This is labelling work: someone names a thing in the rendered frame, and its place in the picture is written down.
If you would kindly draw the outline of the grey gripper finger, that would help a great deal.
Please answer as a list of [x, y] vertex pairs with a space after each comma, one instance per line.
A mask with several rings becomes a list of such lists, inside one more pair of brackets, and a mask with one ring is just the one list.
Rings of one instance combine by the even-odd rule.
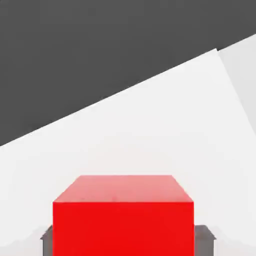
[[226, 256], [225, 235], [219, 227], [196, 224], [194, 236], [194, 256]]

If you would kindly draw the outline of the small red cube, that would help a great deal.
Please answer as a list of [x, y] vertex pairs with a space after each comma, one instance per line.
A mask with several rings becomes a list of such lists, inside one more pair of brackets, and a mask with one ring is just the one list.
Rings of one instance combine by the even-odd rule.
[[194, 202], [171, 175], [81, 175], [52, 237], [53, 256], [195, 256]]

